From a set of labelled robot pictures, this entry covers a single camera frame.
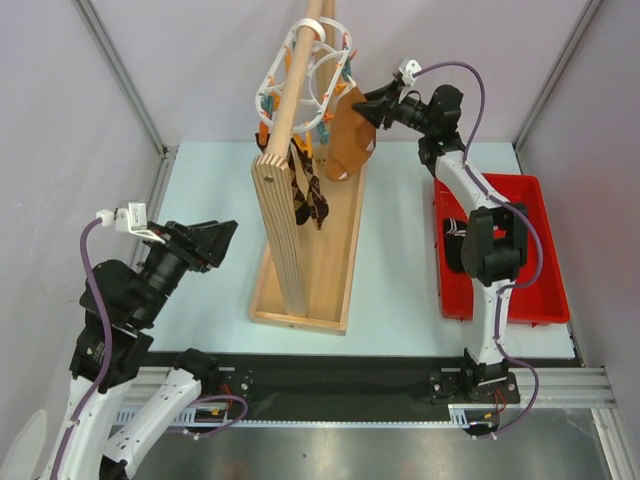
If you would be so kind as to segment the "brown orange sock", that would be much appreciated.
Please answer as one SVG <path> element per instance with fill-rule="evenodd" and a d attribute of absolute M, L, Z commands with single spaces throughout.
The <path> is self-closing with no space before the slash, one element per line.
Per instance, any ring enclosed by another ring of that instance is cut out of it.
<path fill-rule="evenodd" d="M 353 109 L 365 102 L 358 86 L 351 88 L 337 103 L 330 122 L 328 156 L 325 176 L 333 182 L 343 182 L 358 173 L 376 148 L 376 128 Z"/>

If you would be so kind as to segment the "white round clip hanger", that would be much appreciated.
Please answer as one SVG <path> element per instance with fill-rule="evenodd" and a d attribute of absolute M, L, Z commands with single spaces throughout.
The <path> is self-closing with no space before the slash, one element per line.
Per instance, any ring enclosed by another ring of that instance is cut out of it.
<path fill-rule="evenodd" d="M 315 38 L 302 77 L 298 105 L 303 108 L 303 119 L 293 127 L 294 139 L 303 145 L 313 138 L 322 145 L 328 144 L 329 124 L 337 103 L 356 86 L 351 74 L 355 51 L 350 31 L 330 17 L 304 18 L 294 23 L 255 95 L 260 120 L 257 138 L 261 146 L 267 143 L 274 126 L 292 68 L 298 31 L 304 27 L 312 30 Z"/>

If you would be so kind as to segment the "brown argyle sock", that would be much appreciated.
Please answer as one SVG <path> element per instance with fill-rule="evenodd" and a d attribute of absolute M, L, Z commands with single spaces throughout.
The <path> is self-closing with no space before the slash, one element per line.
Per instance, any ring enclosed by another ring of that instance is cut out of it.
<path fill-rule="evenodd" d="M 303 195 L 306 197 L 307 204 L 310 208 L 309 219 L 313 221 L 315 228 L 320 230 L 329 215 L 329 203 L 321 192 L 320 180 L 314 170 L 313 156 L 303 151 L 295 141 L 292 141 L 292 150 L 296 152 L 307 180 L 307 193 Z"/>

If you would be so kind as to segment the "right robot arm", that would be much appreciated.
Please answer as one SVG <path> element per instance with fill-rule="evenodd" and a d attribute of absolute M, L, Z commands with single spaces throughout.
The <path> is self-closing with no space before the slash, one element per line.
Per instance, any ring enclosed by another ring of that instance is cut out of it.
<path fill-rule="evenodd" d="M 484 401 L 508 378 L 502 333 L 511 291 L 528 259 L 528 212 L 468 162 L 470 145 L 458 132 L 462 100 L 457 88 L 441 85 L 423 102 L 394 80 L 366 93 L 353 108 L 376 128 L 400 123 L 420 133 L 421 164 L 449 189 L 467 216 L 461 263 L 472 281 L 473 317 L 457 390 Z"/>

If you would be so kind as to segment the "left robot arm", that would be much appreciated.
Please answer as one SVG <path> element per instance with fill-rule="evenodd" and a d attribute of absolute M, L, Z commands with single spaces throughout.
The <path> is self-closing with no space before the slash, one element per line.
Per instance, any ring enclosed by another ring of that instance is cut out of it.
<path fill-rule="evenodd" d="M 80 235 L 84 327 L 69 366 L 63 424 L 42 471 L 45 479 L 130 479 L 184 408 L 198 400 L 236 400 L 223 387 L 218 361 L 189 348 L 134 419 L 111 432 L 153 343 L 148 330 L 186 273 L 206 274 L 221 265 L 238 228 L 234 220 L 151 222 L 140 231 L 149 252 L 139 270 L 120 260 L 93 265 L 90 233 L 115 222 L 114 212 L 101 211 Z"/>

